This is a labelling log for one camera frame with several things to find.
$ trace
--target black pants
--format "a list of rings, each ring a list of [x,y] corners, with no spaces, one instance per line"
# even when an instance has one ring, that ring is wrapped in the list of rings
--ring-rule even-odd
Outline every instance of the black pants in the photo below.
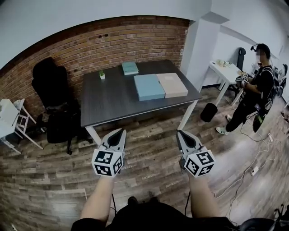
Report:
[[[226,130],[227,132],[234,131],[243,121],[245,121],[246,117],[253,112],[257,111],[255,108],[256,103],[250,99],[244,98],[240,103],[230,123],[227,124]]]

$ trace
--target white sneaker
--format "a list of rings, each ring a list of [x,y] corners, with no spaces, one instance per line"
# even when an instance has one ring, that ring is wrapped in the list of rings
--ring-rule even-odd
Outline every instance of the white sneaker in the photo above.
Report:
[[[232,117],[229,114],[226,115],[226,119],[227,119],[227,121],[229,121],[229,123],[231,123]]]
[[[222,135],[228,135],[230,132],[227,132],[226,128],[216,127],[216,131]]]

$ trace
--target beige box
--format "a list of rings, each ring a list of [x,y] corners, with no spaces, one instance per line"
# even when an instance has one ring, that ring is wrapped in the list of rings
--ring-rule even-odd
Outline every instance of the beige box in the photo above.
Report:
[[[186,96],[188,90],[182,83],[177,73],[157,74],[166,96],[165,98]]]

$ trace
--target man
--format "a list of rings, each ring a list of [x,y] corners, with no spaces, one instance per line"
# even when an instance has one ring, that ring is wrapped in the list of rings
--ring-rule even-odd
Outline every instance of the man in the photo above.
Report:
[[[245,91],[245,97],[239,103],[238,108],[233,117],[226,115],[228,124],[226,127],[217,127],[216,130],[220,134],[228,135],[234,131],[242,122],[246,121],[246,117],[257,111],[257,107],[264,107],[271,96],[274,86],[273,69],[270,65],[270,49],[265,44],[258,44],[256,49],[257,59],[262,63],[261,68],[254,78],[249,78],[249,82],[242,87]]]
[[[220,212],[216,200],[204,176],[195,178],[189,174],[191,213],[186,217],[173,207],[152,198],[148,203],[138,203],[130,197],[128,205],[122,208],[106,227],[110,212],[114,178],[101,176],[94,192],[84,205],[80,219],[72,231],[159,231],[159,230],[220,230],[230,231],[236,227]]]

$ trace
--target small potted plant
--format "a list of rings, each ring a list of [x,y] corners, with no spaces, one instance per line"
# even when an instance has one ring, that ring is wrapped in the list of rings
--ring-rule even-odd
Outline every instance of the small potted plant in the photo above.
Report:
[[[103,70],[100,70],[100,71],[99,71],[99,77],[100,77],[101,79],[104,79],[104,78],[105,78],[105,75],[104,75]]]

